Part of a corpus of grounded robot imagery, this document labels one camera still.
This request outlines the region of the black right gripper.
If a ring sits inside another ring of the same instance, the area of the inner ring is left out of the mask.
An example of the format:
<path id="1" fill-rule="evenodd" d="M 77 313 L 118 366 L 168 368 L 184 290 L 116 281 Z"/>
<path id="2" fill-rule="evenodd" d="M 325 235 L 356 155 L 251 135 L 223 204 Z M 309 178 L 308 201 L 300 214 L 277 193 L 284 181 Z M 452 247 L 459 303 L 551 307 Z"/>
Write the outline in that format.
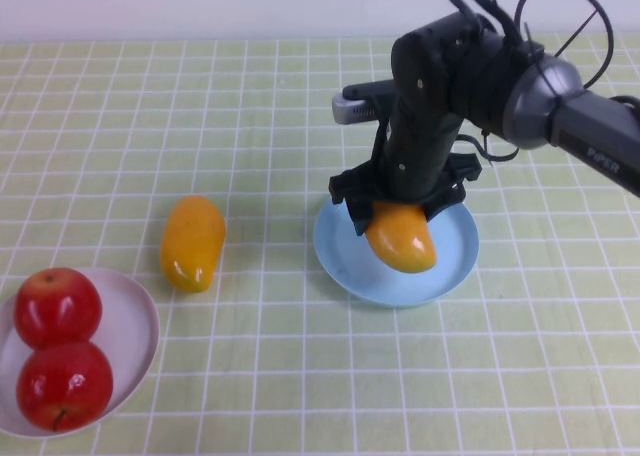
<path id="1" fill-rule="evenodd" d="M 481 174 L 477 156 L 451 152 L 461 125 L 462 118 L 453 113 L 415 110 L 402 99 L 395 101 L 370 160 L 330 178 L 332 202 L 348 201 L 357 237 L 373 223 L 378 200 L 426 201 L 423 211 L 428 222 L 464 202 L 465 194 L 432 197 L 460 181 L 475 181 Z"/>

